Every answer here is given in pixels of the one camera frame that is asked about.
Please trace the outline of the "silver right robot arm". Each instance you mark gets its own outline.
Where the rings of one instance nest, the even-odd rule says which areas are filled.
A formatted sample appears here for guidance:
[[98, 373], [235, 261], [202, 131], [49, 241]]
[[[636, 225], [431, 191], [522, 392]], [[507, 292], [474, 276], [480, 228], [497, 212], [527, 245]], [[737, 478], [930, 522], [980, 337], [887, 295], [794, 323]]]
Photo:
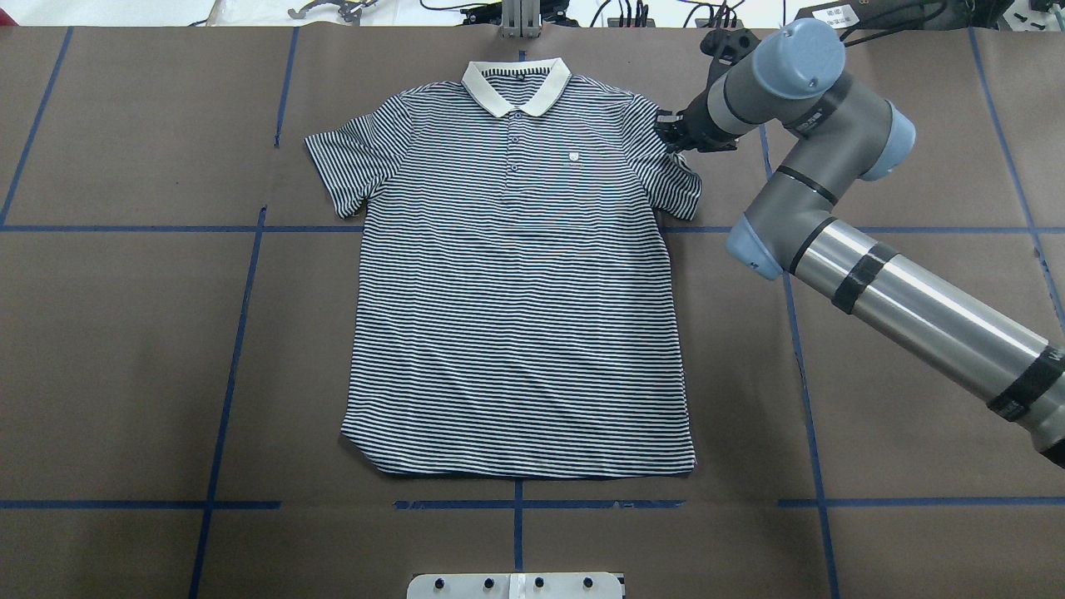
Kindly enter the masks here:
[[730, 252], [910, 350], [1062, 466], [1062, 35], [843, 39], [806, 18], [764, 39], [712, 31], [702, 51], [692, 146], [784, 145]]

